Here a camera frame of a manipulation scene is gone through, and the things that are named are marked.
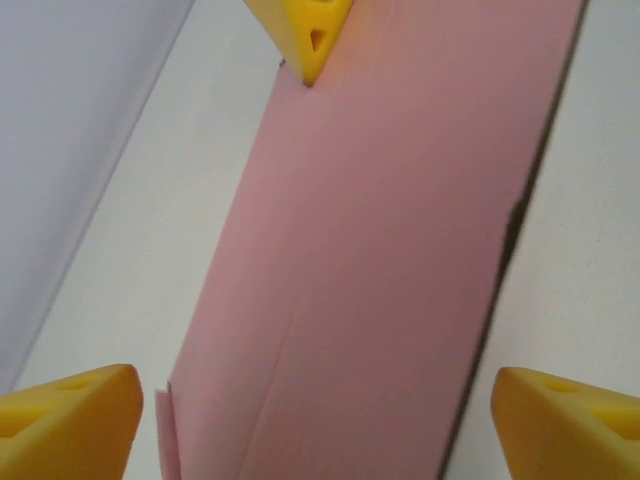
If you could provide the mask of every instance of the hole in foam block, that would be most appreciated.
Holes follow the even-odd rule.
[[[93,380],[90,378],[78,378],[64,382],[58,387],[58,390],[80,390],[88,386]]]
[[[640,440],[640,408],[602,408],[591,414],[625,440]]]
[[[49,409],[33,407],[0,408],[0,438],[13,438],[36,423]]]

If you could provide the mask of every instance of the yellow foam block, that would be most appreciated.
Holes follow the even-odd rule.
[[[491,400],[514,480],[639,480],[640,399],[505,368]]]
[[[0,479],[120,480],[142,401],[130,365],[0,396]]]
[[[314,84],[340,34],[352,0],[245,0],[293,72]]]

